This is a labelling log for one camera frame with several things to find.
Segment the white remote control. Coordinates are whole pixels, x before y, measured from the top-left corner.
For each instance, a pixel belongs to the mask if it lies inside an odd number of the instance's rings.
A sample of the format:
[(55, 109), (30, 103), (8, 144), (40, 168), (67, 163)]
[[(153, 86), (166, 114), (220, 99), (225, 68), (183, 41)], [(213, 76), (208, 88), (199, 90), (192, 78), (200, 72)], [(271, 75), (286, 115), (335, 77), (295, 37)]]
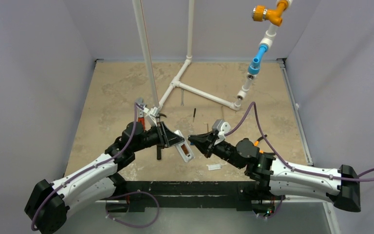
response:
[(180, 130), (176, 130), (175, 134), (177, 134), (178, 136), (180, 136), (182, 138), (182, 141), (180, 143), (177, 143), (175, 145), (175, 147), (176, 147), (178, 153), (180, 154), (180, 156), (182, 157), (183, 161), (185, 163), (188, 163), (188, 162), (192, 161), (195, 158), (195, 155), (194, 155), (189, 143), (187, 142), (186, 138), (183, 136), (183, 134)]

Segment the white battery cover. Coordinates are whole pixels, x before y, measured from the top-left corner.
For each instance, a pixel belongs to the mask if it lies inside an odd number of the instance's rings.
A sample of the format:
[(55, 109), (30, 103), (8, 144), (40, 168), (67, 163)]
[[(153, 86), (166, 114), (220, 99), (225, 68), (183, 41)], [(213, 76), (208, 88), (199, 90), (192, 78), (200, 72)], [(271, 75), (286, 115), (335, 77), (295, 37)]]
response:
[(215, 170), (220, 170), (222, 166), (221, 164), (210, 164), (210, 165), (207, 165), (207, 168), (209, 171), (215, 171)]

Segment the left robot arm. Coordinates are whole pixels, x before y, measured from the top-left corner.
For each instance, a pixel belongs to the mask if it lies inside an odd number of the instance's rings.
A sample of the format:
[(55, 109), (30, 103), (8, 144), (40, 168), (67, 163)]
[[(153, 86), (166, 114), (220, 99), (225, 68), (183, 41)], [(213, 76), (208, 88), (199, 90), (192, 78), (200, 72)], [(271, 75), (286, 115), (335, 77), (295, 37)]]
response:
[(153, 146), (175, 147), (184, 162), (194, 158), (179, 130), (171, 131), (162, 121), (148, 130), (138, 121), (130, 122), (122, 135), (90, 164), (61, 179), (43, 179), (34, 186), (24, 208), (32, 231), (53, 234), (90, 203), (109, 197), (121, 199), (126, 186), (118, 172), (135, 160), (136, 152)]

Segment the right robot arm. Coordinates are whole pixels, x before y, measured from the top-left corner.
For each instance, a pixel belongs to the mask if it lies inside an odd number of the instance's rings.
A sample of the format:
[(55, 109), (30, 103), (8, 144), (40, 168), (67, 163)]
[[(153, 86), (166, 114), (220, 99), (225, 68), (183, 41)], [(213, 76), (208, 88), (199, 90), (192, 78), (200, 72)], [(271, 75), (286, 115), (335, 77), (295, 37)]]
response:
[(189, 135), (188, 140), (209, 158), (216, 155), (257, 181), (255, 195), (259, 198), (297, 195), (331, 202), (334, 207), (360, 212), (360, 183), (352, 166), (341, 165), (338, 169), (317, 168), (282, 162), (273, 155), (261, 152), (248, 138), (236, 145), (219, 141), (214, 133)]

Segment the red adjustable wrench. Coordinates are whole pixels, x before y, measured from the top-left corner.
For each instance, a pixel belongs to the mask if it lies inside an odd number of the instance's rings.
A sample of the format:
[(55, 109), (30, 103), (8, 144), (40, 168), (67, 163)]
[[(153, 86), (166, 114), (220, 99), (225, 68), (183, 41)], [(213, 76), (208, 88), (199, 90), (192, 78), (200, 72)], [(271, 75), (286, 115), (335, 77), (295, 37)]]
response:
[(140, 122), (145, 130), (145, 118), (144, 118), (144, 107), (146, 104), (143, 101), (142, 97), (139, 97), (135, 101), (137, 103), (137, 121)]

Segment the small silver spanner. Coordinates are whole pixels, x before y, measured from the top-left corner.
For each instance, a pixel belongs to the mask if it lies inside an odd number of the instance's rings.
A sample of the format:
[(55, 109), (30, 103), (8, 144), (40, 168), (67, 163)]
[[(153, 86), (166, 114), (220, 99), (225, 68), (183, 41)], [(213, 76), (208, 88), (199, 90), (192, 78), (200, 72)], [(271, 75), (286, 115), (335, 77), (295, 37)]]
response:
[(184, 89), (181, 89), (181, 106), (184, 106)]

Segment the blue pipe fitting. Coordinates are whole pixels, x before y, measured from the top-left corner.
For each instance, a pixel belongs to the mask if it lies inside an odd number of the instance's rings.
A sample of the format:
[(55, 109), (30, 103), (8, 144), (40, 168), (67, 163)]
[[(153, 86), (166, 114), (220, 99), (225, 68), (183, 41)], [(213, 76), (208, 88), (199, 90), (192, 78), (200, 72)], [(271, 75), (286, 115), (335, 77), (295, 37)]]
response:
[(268, 51), (268, 46), (265, 44), (262, 44), (259, 46), (259, 50), (255, 57), (252, 59), (251, 63), (249, 64), (249, 67), (247, 69), (248, 73), (251, 75), (257, 75), (260, 72), (261, 68), (261, 61), (264, 56), (264, 54)]

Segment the orange pipe valve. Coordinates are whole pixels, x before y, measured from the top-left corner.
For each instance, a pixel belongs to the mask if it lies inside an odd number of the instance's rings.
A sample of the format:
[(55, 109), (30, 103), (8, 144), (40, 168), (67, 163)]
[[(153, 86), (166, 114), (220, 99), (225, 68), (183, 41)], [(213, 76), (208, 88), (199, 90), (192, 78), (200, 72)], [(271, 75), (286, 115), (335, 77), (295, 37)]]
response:
[(291, 6), (292, 0), (278, 0), (275, 9), (269, 9), (263, 5), (257, 5), (252, 12), (253, 21), (269, 21), (274, 26), (282, 24), (282, 14)]

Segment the black handled hammer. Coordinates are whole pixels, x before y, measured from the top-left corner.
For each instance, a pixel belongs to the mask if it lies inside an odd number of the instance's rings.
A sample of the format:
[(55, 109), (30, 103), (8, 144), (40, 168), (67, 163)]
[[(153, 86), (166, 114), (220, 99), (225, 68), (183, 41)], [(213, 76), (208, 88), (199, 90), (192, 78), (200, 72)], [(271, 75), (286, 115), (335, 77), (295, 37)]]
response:
[[(156, 120), (160, 122), (161, 117), (167, 117), (167, 115), (163, 113), (158, 113)], [(160, 161), (161, 159), (162, 159), (162, 148), (160, 146), (157, 146), (157, 160)]]

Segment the orange handled pliers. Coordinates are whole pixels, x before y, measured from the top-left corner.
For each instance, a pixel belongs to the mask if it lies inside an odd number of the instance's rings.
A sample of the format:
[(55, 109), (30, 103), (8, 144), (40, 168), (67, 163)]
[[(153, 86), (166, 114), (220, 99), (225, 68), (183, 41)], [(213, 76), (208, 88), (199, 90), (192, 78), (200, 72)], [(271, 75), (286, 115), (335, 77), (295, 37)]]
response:
[(262, 135), (261, 137), (259, 137), (255, 142), (254, 142), (254, 146), (258, 146), (259, 145), (259, 143), (262, 141), (262, 140), (264, 140), (265, 138), (267, 137), (267, 135)]

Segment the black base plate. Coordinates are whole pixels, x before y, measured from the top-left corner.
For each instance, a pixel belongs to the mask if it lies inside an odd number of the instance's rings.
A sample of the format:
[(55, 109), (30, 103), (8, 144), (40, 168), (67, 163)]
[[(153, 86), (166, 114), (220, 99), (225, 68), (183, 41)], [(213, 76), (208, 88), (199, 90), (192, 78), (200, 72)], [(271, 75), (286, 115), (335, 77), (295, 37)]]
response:
[(253, 181), (128, 181), (113, 196), (104, 199), (110, 213), (144, 212), (146, 208), (215, 208), (274, 212), (283, 196), (270, 193)]

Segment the white pvc pipe frame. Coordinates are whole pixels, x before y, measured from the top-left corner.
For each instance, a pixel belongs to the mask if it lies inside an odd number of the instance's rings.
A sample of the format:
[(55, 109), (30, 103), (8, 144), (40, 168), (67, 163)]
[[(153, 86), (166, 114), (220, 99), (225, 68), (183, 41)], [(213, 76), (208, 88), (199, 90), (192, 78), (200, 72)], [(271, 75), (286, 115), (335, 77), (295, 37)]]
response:
[[(151, 59), (151, 54), (150, 54), (150, 46), (149, 46), (149, 40), (148, 40), (148, 34), (147, 34), (146, 20), (144, 16), (143, 2), (141, 0), (133, 0), (132, 5), (133, 5), (133, 10), (134, 10), (135, 19), (136, 19), (137, 28), (138, 28), (138, 34), (139, 34), (139, 38), (141, 42), (143, 58), (144, 58), (145, 66), (146, 66), (147, 75), (150, 81), (151, 92), (152, 92), (152, 97), (153, 97), (153, 102), (154, 102), (155, 107), (161, 110), (164, 107), (164, 104), (166, 100), (168, 99), (169, 95), (172, 93), (172, 91), (175, 88), (180, 88), (180, 89), (184, 89), (184, 91), (191, 92), (200, 97), (203, 97), (215, 103), (218, 103), (222, 106), (226, 106), (232, 110), (237, 111), (240, 109), (242, 102), (247, 96), (247, 93), (250, 90), (250, 86), (252, 82), (256, 79), (257, 75), (251, 75), (247, 71), (246, 81), (244, 85), (241, 87), (241, 89), (239, 90), (239, 92), (237, 93), (237, 96), (236, 96), (237, 100), (235, 102), (227, 101), (225, 99), (211, 95), (209, 93), (206, 93), (204, 91), (201, 91), (197, 88), (194, 88), (192, 86), (189, 86), (181, 82), (181, 77), (183, 76), (187, 68), (192, 63), (193, 23), (194, 23), (194, 10), (195, 10), (194, 0), (190, 0), (188, 2), (188, 30), (187, 30), (186, 59), (182, 67), (178, 71), (178, 73), (171, 80), (163, 96), (161, 98), (158, 98), (155, 78), (154, 78), (154, 73), (153, 73), (152, 59)], [(269, 51), (277, 35), (278, 28), (279, 27), (274, 26), (273, 24), (270, 23), (268, 30), (265, 32), (264, 37), (259, 43), (259, 46), (262, 44), (265, 44), (268, 46), (269, 48), (268, 51)]]

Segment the aluminium rail frame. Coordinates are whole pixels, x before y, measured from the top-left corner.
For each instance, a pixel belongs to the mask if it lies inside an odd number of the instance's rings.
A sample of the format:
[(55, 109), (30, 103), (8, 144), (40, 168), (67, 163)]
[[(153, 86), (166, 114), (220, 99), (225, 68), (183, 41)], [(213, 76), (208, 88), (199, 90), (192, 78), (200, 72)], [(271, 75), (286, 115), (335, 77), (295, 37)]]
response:
[[(234, 200), (239, 211), (252, 210), (270, 218), (273, 204), (252, 205), (252, 200), (284, 200), (286, 195), (311, 197), (337, 205), (344, 197), (342, 169), (320, 169), (282, 160), (277, 153), (264, 153), (247, 138), (236, 145), (226, 142), (230, 126), (217, 120), (208, 133), (184, 137), (170, 130), (160, 120), (157, 107), (136, 104), (136, 111), (150, 122), (145, 129), (139, 118), (130, 122), (115, 142), (89, 165), (55, 180), (39, 182), (30, 197), (31, 209), (25, 212), (33, 227), (52, 234), (78, 210), (100, 199), (139, 195), (136, 202), (151, 197), (157, 206), (176, 208), (217, 208), (224, 200)], [(249, 182), (126, 181), (119, 171), (135, 159), (135, 153), (156, 146), (175, 147), (185, 162), (193, 159), (195, 146), (209, 157), (216, 155), (239, 169), (244, 169)]]

